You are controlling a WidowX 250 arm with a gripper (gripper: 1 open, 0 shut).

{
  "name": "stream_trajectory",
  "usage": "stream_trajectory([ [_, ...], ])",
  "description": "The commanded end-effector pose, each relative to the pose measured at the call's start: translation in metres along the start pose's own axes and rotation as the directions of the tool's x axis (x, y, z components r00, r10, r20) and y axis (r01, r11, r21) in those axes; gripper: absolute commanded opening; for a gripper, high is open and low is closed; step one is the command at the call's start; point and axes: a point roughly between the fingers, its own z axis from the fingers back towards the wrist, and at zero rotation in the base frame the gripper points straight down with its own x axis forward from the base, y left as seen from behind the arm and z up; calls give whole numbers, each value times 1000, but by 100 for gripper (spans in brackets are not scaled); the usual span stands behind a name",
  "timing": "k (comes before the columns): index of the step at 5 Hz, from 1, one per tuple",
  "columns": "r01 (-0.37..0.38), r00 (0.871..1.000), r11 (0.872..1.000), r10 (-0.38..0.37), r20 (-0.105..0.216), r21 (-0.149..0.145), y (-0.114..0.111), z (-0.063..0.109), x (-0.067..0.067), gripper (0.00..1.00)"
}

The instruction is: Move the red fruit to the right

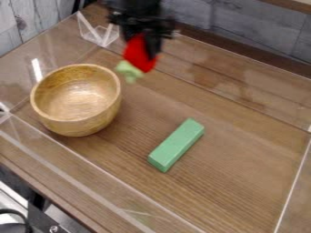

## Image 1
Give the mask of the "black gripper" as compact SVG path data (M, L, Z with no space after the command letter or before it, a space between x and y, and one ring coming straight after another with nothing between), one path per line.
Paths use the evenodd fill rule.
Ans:
M148 59L161 51L161 38L175 35L175 17L161 5L161 0L107 0L108 21L121 27L129 39L141 32L144 35Z

